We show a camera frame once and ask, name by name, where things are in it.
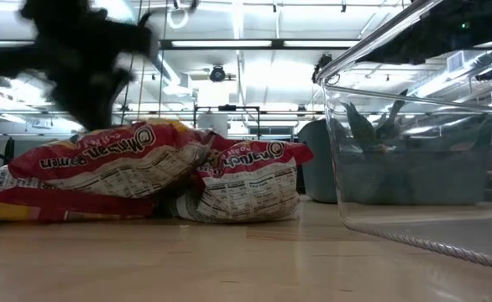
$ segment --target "wooden floor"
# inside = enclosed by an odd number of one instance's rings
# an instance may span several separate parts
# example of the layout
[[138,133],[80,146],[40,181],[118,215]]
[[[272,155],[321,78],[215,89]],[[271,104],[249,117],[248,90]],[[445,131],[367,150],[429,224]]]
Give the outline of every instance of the wooden floor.
[[492,269],[300,221],[0,224],[0,301],[492,302]]

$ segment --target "gray trash can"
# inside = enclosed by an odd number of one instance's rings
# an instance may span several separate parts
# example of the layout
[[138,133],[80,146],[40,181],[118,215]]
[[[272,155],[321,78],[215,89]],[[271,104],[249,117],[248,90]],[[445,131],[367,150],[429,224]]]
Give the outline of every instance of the gray trash can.
[[298,133],[298,140],[313,152],[313,160],[302,165],[306,195],[315,201],[337,203],[327,122],[320,120],[308,123]]

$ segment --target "white ceiling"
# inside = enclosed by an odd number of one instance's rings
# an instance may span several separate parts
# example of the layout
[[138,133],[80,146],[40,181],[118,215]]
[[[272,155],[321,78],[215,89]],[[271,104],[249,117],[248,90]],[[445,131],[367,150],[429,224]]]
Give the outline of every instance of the white ceiling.
[[[112,8],[108,5],[121,1],[101,0],[97,3],[107,3],[107,8]],[[401,0],[346,0],[345,13],[341,12],[340,0],[275,2],[276,13],[273,12],[272,0],[243,0],[242,5],[233,4],[232,0],[201,0],[200,7],[189,16],[184,27],[173,29],[169,24],[165,25],[164,16],[153,17],[151,25],[154,29],[160,29],[160,37],[165,39],[359,39],[393,18],[403,8]],[[140,6],[144,12],[149,3],[152,8],[165,5],[162,0],[143,0],[141,4],[140,1],[131,2],[135,12],[139,11]],[[405,6],[409,4],[410,0],[404,0]],[[31,24],[16,15],[18,6],[17,0],[0,1],[0,40],[32,39],[34,31]],[[182,19],[181,14],[177,14],[171,16],[175,23]],[[242,19],[242,22],[238,24],[237,19]],[[245,102],[262,106],[280,103],[292,106],[293,109],[298,104],[310,103],[319,89],[311,83],[314,65],[322,54],[331,54],[335,58],[341,53],[337,50],[241,51]],[[207,84],[207,71],[214,65],[223,65],[228,74],[238,73],[235,50],[166,50],[163,57],[175,73],[190,75],[194,80],[191,82],[192,88]],[[119,64],[129,66],[130,57],[121,58]],[[346,73],[340,84],[357,89],[398,93],[444,66],[445,60],[430,60],[420,66],[364,64]],[[138,79],[129,86],[127,100],[133,104],[158,102],[160,77],[152,63],[135,58],[133,72]],[[152,80],[152,75],[156,75],[156,80]],[[215,87],[237,92],[236,81]],[[191,107],[191,97],[161,95],[163,103],[184,102],[187,107]],[[124,102],[124,99],[123,92],[118,101]],[[374,108],[373,103],[370,105],[371,111],[378,109]]]

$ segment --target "clear plastic bin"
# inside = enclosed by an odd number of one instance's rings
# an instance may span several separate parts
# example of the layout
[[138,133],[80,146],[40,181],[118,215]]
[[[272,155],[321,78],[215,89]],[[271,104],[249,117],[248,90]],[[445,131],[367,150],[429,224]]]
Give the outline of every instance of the clear plastic bin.
[[[388,110],[395,99],[324,91],[344,225],[492,267],[492,107],[406,98],[396,138],[359,139],[342,130],[342,103]],[[362,113],[373,125],[380,114]]]

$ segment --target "red plastic wrapper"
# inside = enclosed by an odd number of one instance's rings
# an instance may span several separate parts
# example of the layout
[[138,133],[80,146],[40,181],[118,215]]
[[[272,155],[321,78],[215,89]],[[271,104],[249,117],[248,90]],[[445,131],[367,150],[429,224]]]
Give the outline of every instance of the red plastic wrapper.
[[[212,135],[158,119],[34,148],[0,168],[0,219],[62,221],[66,212],[90,218],[150,215],[148,201],[135,199],[188,178],[207,160]],[[29,209],[41,214],[20,214]]]
[[16,187],[0,191],[0,220],[60,222],[127,220],[151,216],[154,202],[71,190]]
[[196,172],[202,193],[189,191],[170,211],[185,219],[216,223],[295,219],[301,204],[296,166],[312,157],[301,143],[216,137],[211,161]]

